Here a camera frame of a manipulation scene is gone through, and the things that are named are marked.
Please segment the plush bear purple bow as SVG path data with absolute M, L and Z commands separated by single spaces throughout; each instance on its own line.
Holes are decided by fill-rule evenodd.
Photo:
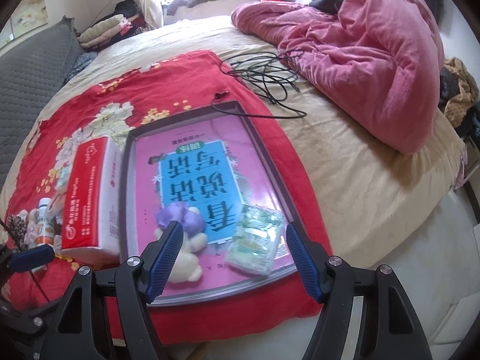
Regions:
M 157 228 L 154 236 L 160 239 L 164 230 L 172 221 L 179 222 L 183 229 L 183 242 L 173 265 L 168 282 L 172 284 L 194 283 L 203 275 L 197 253 L 208 244 L 208 236 L 204 232 L 206 222 L 199 208 L 185 202 L 174 202 L 162 207 L 155 215 Z

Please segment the green white tissue pack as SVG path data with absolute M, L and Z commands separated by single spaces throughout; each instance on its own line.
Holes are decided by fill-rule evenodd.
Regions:
M 270 275 L 285 224 L 281 211 L 244 205 L 224 261 L 247 274 Z

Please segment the plush bear pink skirt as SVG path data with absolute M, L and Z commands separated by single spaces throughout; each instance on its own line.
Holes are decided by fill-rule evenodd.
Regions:
M 26 244 L 28 248 L 33 247 L 36 238 L 39 235 L 38 216 L 38 209 L 33 209 L 27 214 L 25 219 L 26 231 L 24 235 L 24 244 Z

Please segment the leopard print scrunchie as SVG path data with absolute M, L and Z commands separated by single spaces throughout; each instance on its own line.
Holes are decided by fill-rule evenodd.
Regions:
M 16 250 L 26 250 L 28 244 L 24 241 L 27 232 L 27 224 L 25 220 L 18 215 L 10 214 L 7 217 L 7 228 L 9 229 L 9 235 L 13 240 Z

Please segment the white orange vitamin bottle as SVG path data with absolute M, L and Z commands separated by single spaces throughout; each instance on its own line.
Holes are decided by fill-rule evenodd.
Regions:
M 53 245 L 55 241 L 54 225 L 52 219 L 48 217 L 49 204 L 49 197 L 43 197 L 39 201 L 36 245 Z

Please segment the red white tissue box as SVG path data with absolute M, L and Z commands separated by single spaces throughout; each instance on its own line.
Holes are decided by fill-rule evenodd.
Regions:
M 92 265 L 119 261 L 121 160 L 122 152 L 108 136 L 78 146 L 64 203 L 66 255 Z

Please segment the cream bed sheet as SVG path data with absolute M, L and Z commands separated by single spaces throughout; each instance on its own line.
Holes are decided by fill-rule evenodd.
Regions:
M 227 16 L 183 20 L 104 50 L 58 91 L 40 112 L 49 119 L 87 88 L 135 68 L 194 50 L 220 58 L 270 51 L 239 32 Z M 384 145 L 306 80 L 293 103 L 304 119 L 281 122 L 312 182 L 330 243 L 350 264 L 370 267 L 412 235 L 449 192 L 459 175 L 465 145 L 437 113 L 433 134 L 416 154 Z

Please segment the grey tray with pink book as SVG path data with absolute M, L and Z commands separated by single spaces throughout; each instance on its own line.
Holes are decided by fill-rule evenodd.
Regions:
M 155 215 L 170 203 L 199 208 L 207 246 L 197 253 L 202 277 L 168 283 L 158 307 L 208 302 L 279 281 L 295 272 L 280 240 L 272 273 L 252 275 L 224 261 L 244 205 L 281 211 L 285 229 L 299 219 L 272 155 L 239 102 L 205 106 L 134 128 L 120 176 L 120 257 L 153 242 Z

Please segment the grey quilted headboard cushion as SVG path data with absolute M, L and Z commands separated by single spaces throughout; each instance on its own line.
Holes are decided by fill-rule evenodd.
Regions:
M 1 55 L 1 183 L 39 113 L 83 53 L 74 19 L 64 16 Z

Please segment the dark blue patterned cloth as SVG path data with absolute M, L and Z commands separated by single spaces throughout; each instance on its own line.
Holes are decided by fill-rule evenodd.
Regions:
M 85 52 L 79 55 L 64 79 L 64 86 L 72 80 L 74 76 L 85 70 L 97 58 L 97 56 L 98 53 L 95 51 Z

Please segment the pink crumpled duvet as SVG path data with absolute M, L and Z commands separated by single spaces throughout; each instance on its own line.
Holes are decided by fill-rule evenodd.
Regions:
M 344 0 L 329 15 L 293 2 L 254 2 L 231 16 L 379 141 L 406 155 L 433 132 L 443 43 L 425 0 Z

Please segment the brown clothes pile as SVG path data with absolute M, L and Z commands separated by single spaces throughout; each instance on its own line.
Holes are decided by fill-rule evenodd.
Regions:
M 440 72 L 439 109 L 452 127 L 459 128 L 479 100 L 479 87 L 458 57 L 444 60 Z

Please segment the folded clothes stack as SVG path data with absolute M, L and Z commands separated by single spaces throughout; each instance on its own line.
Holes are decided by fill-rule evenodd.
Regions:
M 88 51 L 100 52 L 119 41 L 143 32 L 146 23 L 143 13 L 134 0 L 124 0 L 114 11 L 83 31 L 77 40 Z

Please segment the white window bench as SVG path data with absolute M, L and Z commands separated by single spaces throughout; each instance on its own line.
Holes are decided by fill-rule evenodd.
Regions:
M 216 0 L 200 3 L 188 8 L 182 6 L 176 9 L 173 16 L 163 17 L 163 24 L 174 24 L 181 20 L 199 20 L 213 16 L 230 16 L 233 10 L 245 3 L 259 2 L 260 0 Z

